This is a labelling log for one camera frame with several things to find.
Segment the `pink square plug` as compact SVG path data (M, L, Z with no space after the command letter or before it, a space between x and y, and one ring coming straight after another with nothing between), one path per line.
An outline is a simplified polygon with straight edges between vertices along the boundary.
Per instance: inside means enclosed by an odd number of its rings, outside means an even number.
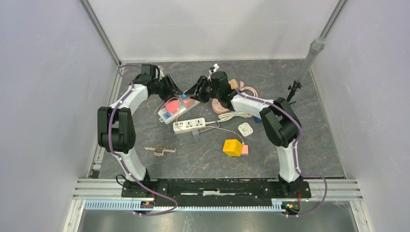
M186 109L189 109L191 106L196 104L196 100L193 100L191 98L186 98L186 99L179 98L179 102Z

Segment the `long white power strip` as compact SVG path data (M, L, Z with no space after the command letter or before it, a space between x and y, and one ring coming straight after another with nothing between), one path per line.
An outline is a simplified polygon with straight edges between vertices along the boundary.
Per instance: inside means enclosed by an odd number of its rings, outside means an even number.
M189 109L184 108L181 103L180 103L180 109L179 112L176 114L170 114L169 112L166 111L165 109L165 105L157 112L157 115L159 116L159 120L168 125L171 122L175 121L175 119L177 118L177 116L181 116L183 114L185 114L186 112L188 112L189 110L191 110L193 107L197 106L200 102L196 101L196 104L191 106Z

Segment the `tan wooden cube plug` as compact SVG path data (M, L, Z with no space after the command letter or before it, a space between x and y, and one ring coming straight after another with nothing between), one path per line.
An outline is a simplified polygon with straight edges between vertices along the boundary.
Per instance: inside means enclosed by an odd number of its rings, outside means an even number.
M239 83L235 79L229 80L228 83L231 89L239 89L240 87Z

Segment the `white square plug adapter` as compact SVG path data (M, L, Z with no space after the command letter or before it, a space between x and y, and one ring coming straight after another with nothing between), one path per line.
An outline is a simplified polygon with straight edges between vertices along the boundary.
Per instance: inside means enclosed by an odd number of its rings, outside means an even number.
M244 137L248 137L251 134L253 134L253 128L247 122L244 122L244 123L240 124L238 126L238 130L242 134L242 136L244 136Z

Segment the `yellow cube socket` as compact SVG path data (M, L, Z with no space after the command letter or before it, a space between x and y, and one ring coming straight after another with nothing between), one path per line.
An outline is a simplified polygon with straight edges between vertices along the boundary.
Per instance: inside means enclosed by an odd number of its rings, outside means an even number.
M240 157L243 144L237 139L225 140L222 151L230 157Z

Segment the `small pink charger plug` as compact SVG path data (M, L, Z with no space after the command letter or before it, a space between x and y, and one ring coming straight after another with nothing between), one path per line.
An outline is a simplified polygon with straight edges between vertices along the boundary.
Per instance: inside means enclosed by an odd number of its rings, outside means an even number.
M249 146L243 145L241 150L241 156L247 156L249 154Z

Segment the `blue cube socket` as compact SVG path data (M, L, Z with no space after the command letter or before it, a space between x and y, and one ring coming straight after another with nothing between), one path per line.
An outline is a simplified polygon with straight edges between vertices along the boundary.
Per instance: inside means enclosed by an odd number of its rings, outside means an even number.
M261 120L260 118L258 118L258 117L254 117L254 121L255 121L256 123L262 123L262 120Z

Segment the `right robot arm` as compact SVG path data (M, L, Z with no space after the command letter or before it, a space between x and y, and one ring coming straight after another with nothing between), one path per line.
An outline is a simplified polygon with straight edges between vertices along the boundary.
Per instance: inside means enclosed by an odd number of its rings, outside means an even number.
M259 118L268 140L278 151L280 193L292 197L298 192L303 182L297 154L301 123L286 99L265 100L233 89L222 71L201 76L185 95L202 103L216 99L224 108Z

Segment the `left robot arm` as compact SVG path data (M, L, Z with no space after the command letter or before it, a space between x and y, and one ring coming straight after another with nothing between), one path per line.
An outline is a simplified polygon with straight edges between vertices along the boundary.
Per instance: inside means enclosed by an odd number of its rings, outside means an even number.
M135 182L134 192L146 197L152 191L152 184L147 169L136 154L132 115L151 95L157 95L166 102L183 92L169 75L153 64L142 64L140 74L129 83L127 91L116 102L98 109L98 144L116 158L125 172L125 178Z

